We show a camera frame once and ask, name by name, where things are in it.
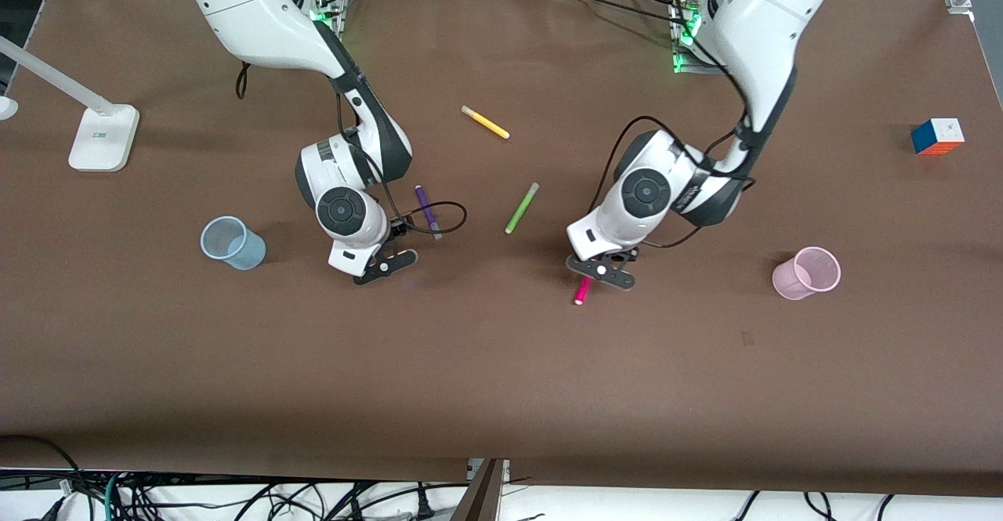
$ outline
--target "yellow marker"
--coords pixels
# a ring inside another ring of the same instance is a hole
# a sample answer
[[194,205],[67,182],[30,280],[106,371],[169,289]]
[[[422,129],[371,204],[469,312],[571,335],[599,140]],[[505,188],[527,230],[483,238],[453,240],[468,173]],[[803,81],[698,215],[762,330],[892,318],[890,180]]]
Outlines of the yellow marker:
[[483,115],[481,115],[479,113],[476,113],[476,111],[474,111],[474,110],[472,110],[472,109],[470,109],[469,107],[466,107],[466,106],[463,106],[463,113],[466,113],[467,115],[469,115],[470,117],[472,117],[474,121],[476,121],[477,123],[480,123],[481,125],[487,127],[488,129],[490,129],[491,132],[493,132],[499,138],[501,138],[501,139],[509,139],[509,132],[506,132],[501,127],[498,127],[498,125],[496,123],[494,123],[494,121],[491,121],[487,117],[484,117]]

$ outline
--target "black circular joint cap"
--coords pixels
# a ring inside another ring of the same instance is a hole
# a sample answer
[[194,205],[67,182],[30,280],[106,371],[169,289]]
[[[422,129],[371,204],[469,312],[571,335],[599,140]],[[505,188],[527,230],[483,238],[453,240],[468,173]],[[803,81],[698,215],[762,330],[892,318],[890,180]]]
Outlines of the black circular joint cap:
[[351,188],[332,188],[317,202],[317,219],[324,229],[337,235],[352,235],[362,229],[366,205]]
[[621,196],[624,208],[636,218],[652,217],[669,205],[669,181],[658,171],[638,169],[624,179]]

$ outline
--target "robotic arm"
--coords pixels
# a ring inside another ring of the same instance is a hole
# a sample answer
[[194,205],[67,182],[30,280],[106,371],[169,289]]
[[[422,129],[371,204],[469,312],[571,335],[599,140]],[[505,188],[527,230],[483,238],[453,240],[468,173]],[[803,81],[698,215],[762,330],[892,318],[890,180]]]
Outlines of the robotic arm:
[[720,161],[662,128],[631,143],[599,207],[568,226],[575,249],[568,267],[630,289],[622,270],[636,247],[673,211],[692,225],[724,221],[738,204],[794,86],[794,51],[822,0],[689,0],[689,32],[679,41],[708,65],[723,66],[745,103]]
[[233,56],[260,66],[322,72],[355,109],[357,126],[305,147],[296,164],[303,200],[333,240],[328,264],[365,283],[415,262],[413,251],[380,254],[392,239],[391,226],[363,192],[404,176],[411,144],[337,35],[323,19],[308,18],[323,17],[330,0],[197,1]]

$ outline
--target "purple marker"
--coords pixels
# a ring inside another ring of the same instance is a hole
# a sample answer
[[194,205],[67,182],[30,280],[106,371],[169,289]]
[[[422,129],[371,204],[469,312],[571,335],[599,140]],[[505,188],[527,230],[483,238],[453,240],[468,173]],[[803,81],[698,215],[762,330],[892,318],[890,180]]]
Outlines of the purple marker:
[[[418,197],[418,204],[422,208],[421,211],[424,212],[424,214],[425,214],[425,220],[428,222],[428,228],[431,229],[432,231],[438,231],[438,224],[435,221],[435,215],[432,214],[432,209],[431,208],[427,208],[426,207],[426,206],[428,206],[428,204],[431,204],[431,203],[428,201],[428,197],[425,196],[425,190],[423,188],[421,188],[420,185],[415,186],[414,187],[414,195]],[[432,237],[434,237],[435,240],[438,241],[439,239],[442,238],[442,235],[441,235],[441,233],[434,233],[432,235]]]

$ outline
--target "rubik's cube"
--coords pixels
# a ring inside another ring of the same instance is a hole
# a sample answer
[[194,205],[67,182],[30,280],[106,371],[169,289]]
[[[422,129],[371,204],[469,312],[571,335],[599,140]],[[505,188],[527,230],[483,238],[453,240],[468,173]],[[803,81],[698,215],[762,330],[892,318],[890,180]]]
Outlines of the rubik's cube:
[[963,143],[961,123],[954,117],[934,117],[913,129],[913,147],[918,155],[943,155]]

